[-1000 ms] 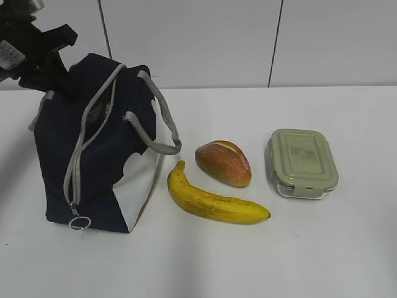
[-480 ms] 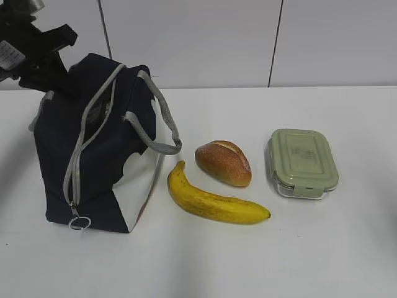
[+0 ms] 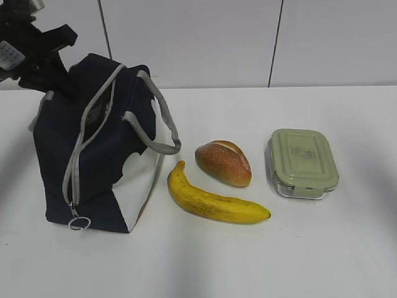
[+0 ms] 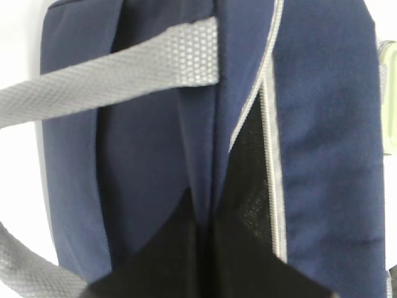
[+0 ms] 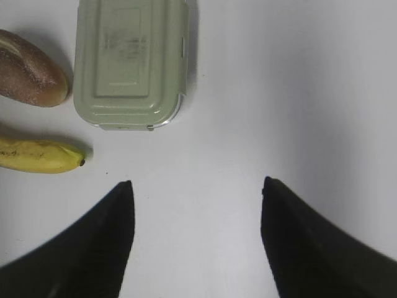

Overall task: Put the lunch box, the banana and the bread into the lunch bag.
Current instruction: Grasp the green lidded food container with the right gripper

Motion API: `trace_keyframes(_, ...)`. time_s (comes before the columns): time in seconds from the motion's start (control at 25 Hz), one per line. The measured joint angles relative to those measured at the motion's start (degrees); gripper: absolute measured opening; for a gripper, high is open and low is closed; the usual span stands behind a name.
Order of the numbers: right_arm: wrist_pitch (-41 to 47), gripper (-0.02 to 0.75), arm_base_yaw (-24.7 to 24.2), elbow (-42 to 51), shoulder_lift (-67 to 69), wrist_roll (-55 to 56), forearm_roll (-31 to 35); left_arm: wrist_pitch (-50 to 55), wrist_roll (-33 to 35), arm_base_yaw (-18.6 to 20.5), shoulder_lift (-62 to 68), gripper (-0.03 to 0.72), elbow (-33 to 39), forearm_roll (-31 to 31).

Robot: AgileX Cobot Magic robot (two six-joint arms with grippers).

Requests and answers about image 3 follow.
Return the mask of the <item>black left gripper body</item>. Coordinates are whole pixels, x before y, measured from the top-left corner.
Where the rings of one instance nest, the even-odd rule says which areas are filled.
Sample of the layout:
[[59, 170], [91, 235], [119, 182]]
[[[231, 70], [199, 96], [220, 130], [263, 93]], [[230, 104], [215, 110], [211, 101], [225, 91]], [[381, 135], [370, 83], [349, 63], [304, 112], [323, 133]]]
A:
[[33, 25], [43, 1], [3, 1], [1, 4], [1, 81], [18, 80], [19, 86], [54, 90], [48, 80], [47, 58], [78, 37], [68, 25], [42, 32]]

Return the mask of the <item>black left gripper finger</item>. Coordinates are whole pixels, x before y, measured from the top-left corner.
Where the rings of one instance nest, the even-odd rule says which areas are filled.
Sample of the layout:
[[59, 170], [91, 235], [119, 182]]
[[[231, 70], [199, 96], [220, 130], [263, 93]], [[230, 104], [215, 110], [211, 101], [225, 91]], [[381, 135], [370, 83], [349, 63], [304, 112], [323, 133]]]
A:
[[46, 60], [48, 80], [55, 91], [59, 91], [70, 99], [78, 99], [81, 95], [78, 83], [66, 70], [58, 52], [52, 53]]

